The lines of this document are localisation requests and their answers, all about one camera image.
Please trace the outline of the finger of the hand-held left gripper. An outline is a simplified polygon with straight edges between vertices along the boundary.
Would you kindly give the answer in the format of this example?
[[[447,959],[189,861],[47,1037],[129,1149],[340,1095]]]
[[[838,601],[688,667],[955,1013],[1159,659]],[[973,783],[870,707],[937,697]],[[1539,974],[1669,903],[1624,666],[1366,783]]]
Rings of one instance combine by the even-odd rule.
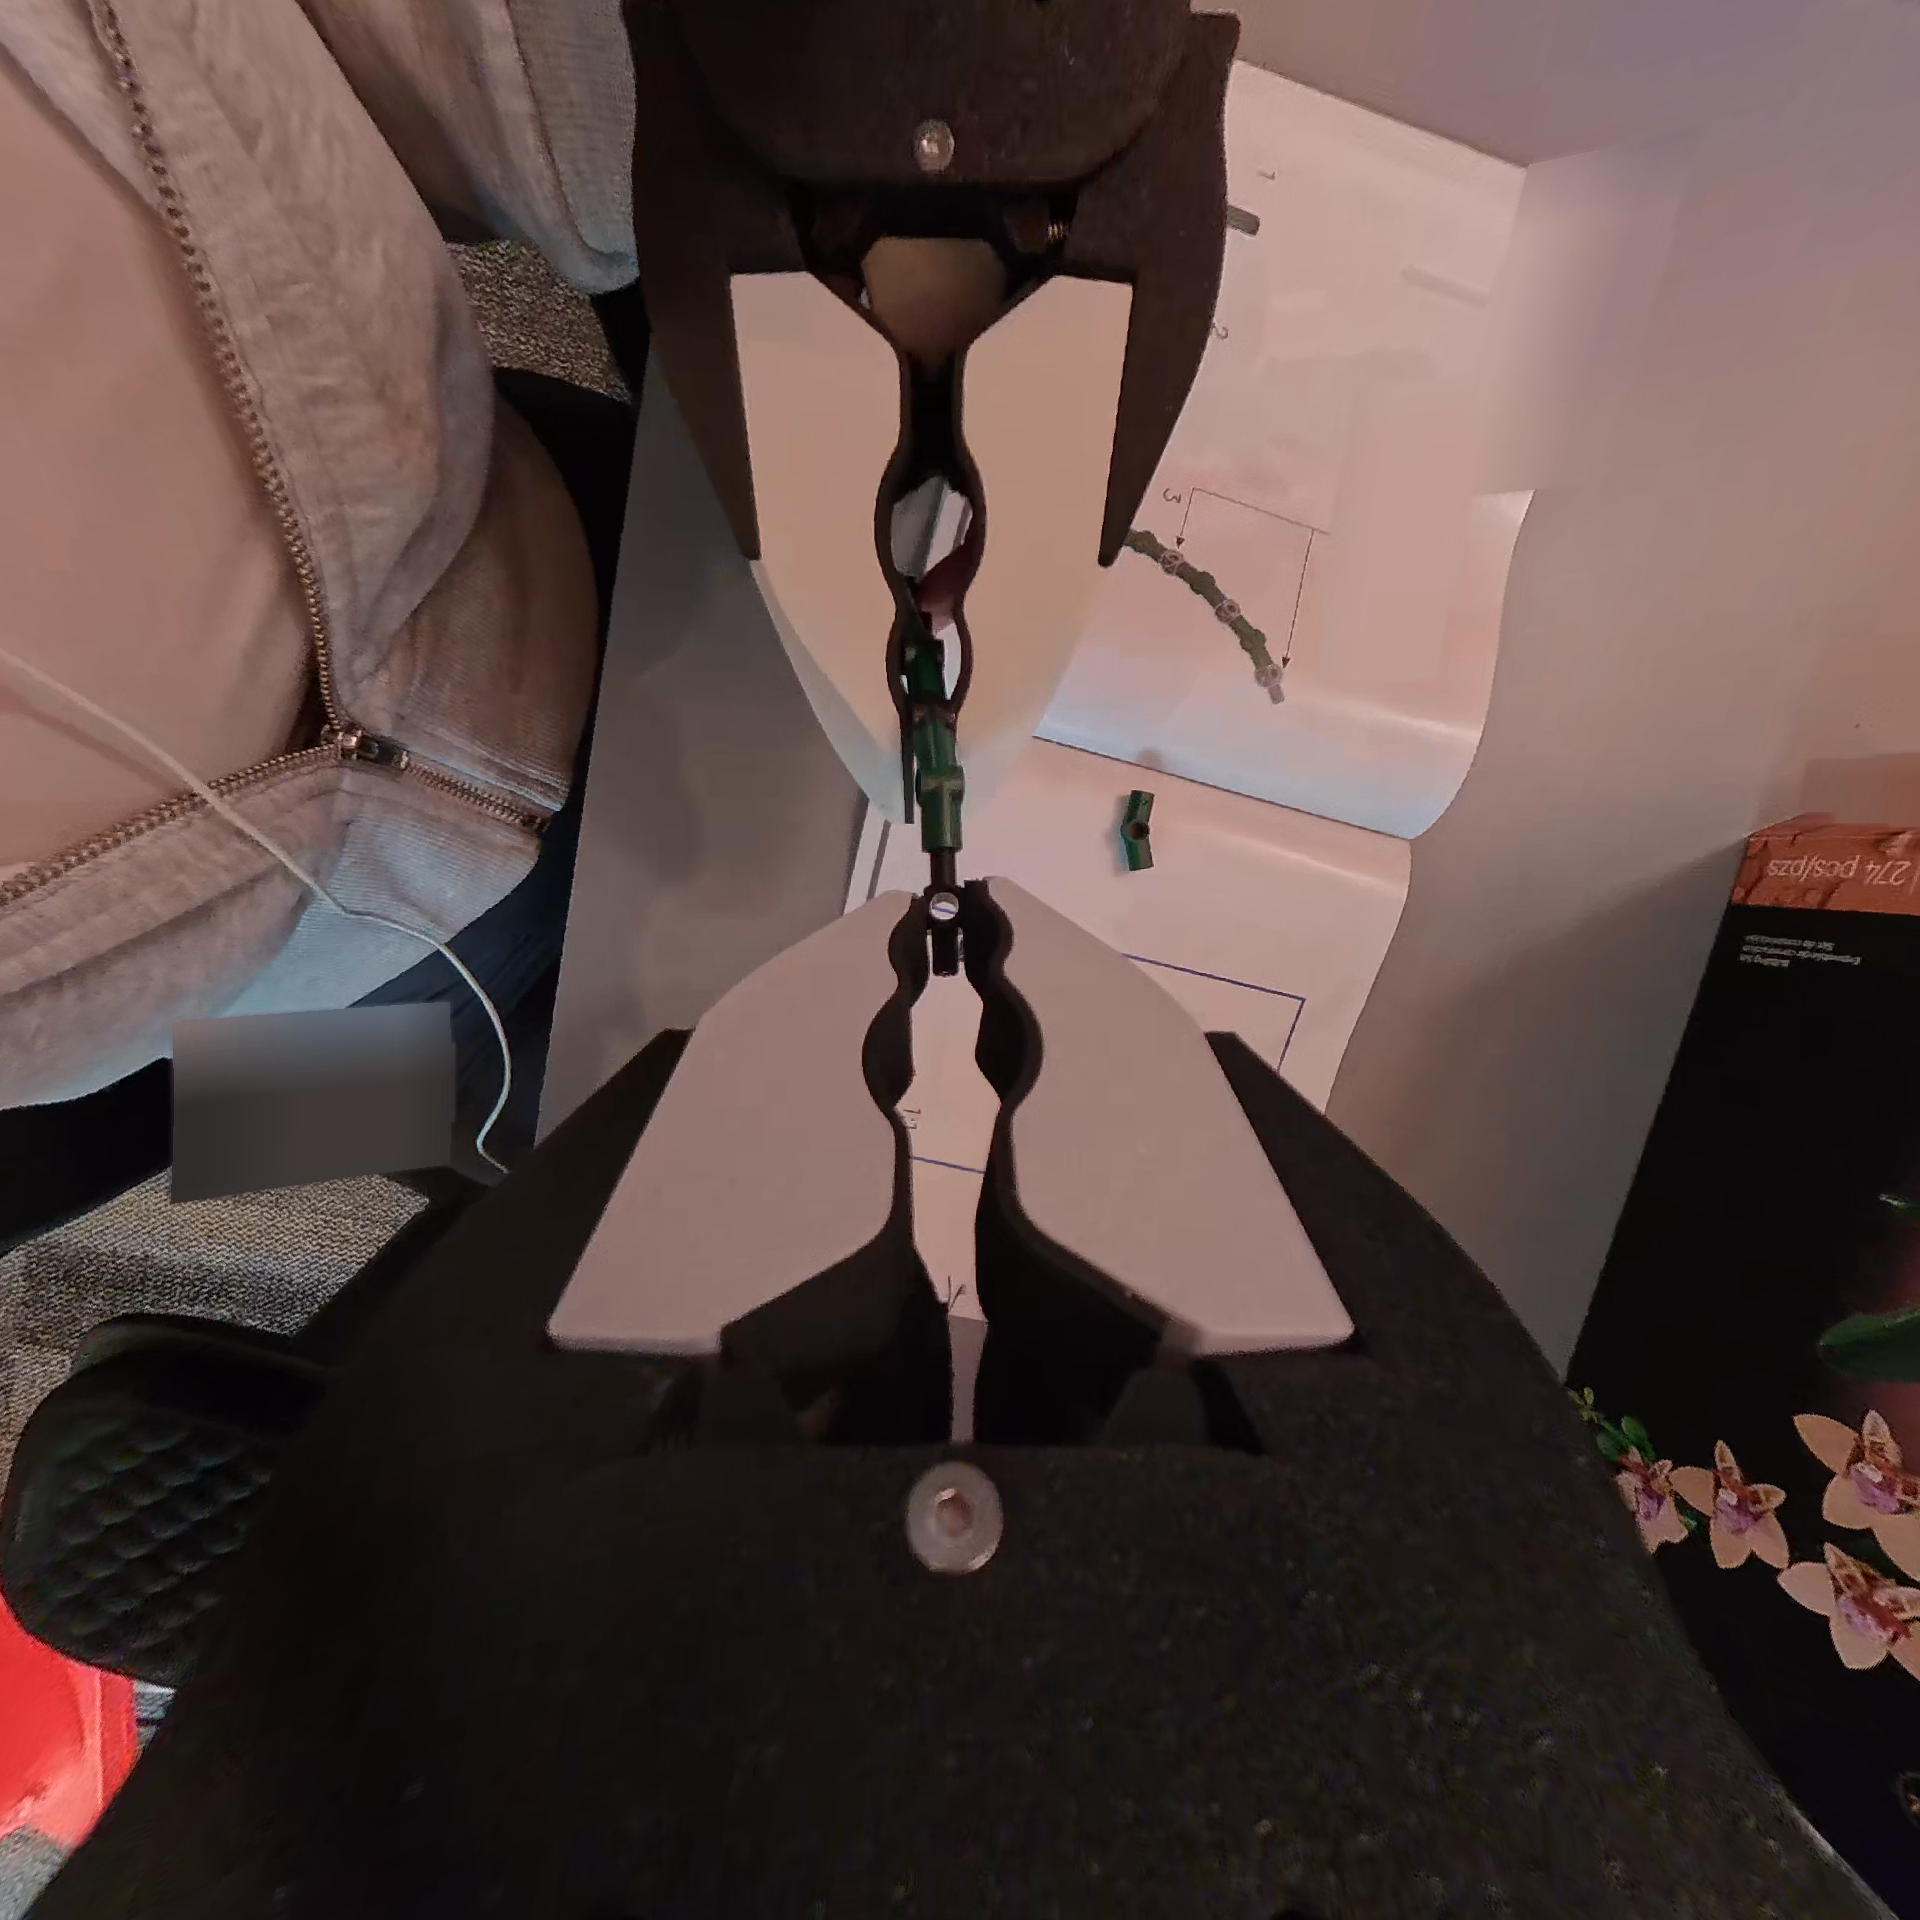
[[[955,738],[1003,777],[1064,677],[1099,581],[1131,289],[1051,277],[973,339],[958,425],[982,525],[958,598],[971,675]]]
[[[895,593],[879,553],[879,485],[902,430],[897,351],[861,307],[807,271],[739,274],[729,294],[759,527],[752,577],[836,758],[897,822]]]

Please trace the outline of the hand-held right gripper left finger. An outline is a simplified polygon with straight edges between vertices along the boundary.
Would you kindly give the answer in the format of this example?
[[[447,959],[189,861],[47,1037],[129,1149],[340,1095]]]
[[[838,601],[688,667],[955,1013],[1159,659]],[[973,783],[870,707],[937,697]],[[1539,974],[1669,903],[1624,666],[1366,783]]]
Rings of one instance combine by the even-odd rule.
[[[828,1429],[948,1429],[947,1308],[895,1113],[927,913],[881,893],[691,1031],[547,1330],[752,1375]]]

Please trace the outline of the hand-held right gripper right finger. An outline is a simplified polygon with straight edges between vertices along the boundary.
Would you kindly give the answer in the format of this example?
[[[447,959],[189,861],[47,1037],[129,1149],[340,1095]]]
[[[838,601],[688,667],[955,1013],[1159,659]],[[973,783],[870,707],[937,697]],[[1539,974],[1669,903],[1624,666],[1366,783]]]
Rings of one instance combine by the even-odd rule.
[[[1137,962],[1006,879],[966,886],[975,1067],[975,1429],[1101,1429],[1198,1365],[1348,1346],[1356,1323],[1212,1035]]]

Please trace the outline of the green toy brick stem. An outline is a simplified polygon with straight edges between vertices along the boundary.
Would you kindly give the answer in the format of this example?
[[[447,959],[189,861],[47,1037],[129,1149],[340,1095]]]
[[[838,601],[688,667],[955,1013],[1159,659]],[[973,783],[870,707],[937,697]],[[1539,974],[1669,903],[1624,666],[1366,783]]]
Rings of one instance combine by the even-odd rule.
[[[895,702],[905,819],[918,822],[935,889],[952,889],[964,846],[966,774],[960,713],[971,685],[964,629],[944,641],[916,607],[902,607],[887,652]]]

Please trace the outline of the light grey desk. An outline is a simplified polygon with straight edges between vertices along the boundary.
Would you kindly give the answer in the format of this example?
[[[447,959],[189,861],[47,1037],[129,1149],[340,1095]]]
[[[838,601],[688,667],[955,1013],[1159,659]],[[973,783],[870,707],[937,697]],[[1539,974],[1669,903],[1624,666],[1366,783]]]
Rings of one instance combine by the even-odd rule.
[[[1236,62],[1527,171],[1483,474],[1531,500],[1471,769],[1332,1118],[1573,1354],[1736,843],[1916,758],[1916,4],[1304,4]],[[905,573],[979,514],[966,348],[1051,277],[885,213]],[[923,875],[817,725],[655,356],[540,1123]]]

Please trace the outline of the white instruction booklet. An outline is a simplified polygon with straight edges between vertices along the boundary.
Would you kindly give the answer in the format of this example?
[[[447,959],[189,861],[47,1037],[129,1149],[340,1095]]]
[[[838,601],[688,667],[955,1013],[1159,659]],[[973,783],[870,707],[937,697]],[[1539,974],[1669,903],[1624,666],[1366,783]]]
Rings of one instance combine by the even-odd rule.
[[[1236,62],[1212,333],[1035,733],[966,774],[1006,877],[1324,1106],[1492,694],[1527,487],[1483,474],[1528,181]],[[1125,797],[1156,796],[1127,873]],[[931,1275],[975,1300],[998,1111],[979,994],[927,985],[902,1097]]]

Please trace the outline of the black orchid print box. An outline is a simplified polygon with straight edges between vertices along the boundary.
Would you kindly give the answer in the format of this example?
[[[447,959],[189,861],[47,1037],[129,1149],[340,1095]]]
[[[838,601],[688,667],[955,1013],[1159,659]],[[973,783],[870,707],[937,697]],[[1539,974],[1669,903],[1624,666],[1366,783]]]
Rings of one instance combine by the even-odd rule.
[[[1916,1868],[1918,835],[1745,843],[1568,1365],[1734,1714]]]

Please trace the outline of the red object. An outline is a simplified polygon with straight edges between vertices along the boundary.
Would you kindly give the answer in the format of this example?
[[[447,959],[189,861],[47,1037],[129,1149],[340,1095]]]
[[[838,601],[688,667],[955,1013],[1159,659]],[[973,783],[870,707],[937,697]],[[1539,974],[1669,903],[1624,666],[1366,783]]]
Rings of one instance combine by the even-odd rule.
[[[1,1606],[1,1916],[24,1916],[139,1754],[137,1685],[36,1641]]]

